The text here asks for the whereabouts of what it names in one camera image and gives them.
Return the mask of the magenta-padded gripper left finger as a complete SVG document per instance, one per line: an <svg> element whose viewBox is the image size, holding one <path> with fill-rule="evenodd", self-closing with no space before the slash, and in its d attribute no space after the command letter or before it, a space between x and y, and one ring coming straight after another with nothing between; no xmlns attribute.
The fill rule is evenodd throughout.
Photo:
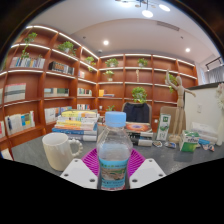
<svg viewBox="0 0 224 224"><path fill-rule="evenodd" d="M92 149L81 159L73 159L61 174L61 178L84 188L96 189L99 171L97 150Z"/></svg>

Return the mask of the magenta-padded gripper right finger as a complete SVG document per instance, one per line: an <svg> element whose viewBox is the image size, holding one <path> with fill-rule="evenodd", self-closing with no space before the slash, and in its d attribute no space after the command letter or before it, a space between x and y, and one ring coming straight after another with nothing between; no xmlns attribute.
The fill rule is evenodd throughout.
<svg viewBox="0 0 224 224"><path fill-rule="evenodd" d="M133 149L127 165L129 188L140 188L166 176L152 158L146 159Z"/></svg>

